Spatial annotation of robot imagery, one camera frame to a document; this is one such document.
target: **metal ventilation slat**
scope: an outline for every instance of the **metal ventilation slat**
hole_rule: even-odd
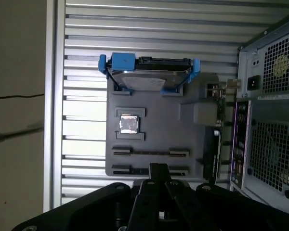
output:
[[[287,5],[259,7],[252,0],[244,4],[240,0],[53,0],[53,6],[56,14],[49,7],[48,19],[55,20],[54,128],[45,134],[53,143],[45,149],[45,160],[54,161],[53,172],[45,172],[53,184],[45,187],[52,197],[45,210],[113,181],[130,185],[133,180],[105,175],[107,82],[97,70],[100,54],[197,57],[203,72],[217,73],[226,81],[236,78],[239,44],[289,13]],[[188,180],[193,187],[201,183]]]

